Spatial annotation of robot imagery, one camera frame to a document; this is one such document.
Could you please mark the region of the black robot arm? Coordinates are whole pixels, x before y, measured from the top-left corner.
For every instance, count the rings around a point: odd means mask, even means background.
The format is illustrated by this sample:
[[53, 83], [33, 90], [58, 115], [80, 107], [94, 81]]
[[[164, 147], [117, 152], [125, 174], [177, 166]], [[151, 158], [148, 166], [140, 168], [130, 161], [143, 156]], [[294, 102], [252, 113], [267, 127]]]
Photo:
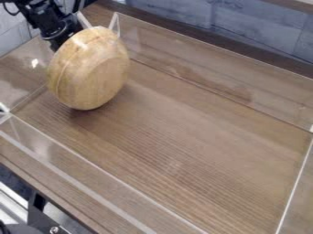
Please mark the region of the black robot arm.
[[0, 4], [10, 16], [22, 14], [53, 52], [82, 30], [77, 15], [65, 13], [57, 0], [0, 0]]

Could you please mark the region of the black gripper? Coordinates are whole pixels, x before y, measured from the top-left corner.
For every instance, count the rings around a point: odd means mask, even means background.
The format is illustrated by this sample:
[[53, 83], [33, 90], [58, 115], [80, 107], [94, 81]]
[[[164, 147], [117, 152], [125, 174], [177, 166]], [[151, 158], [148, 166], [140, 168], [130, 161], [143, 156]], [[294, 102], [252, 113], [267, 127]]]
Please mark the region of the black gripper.
[[77, 16], [74, 14], [69, 14], [61, 21], [61, 28], [54, 32], [42, 33], [41, 38], [49, 42], [49, 48], [56, 52], [62, 43], [81, 30], [82, 26], [78, 22]]

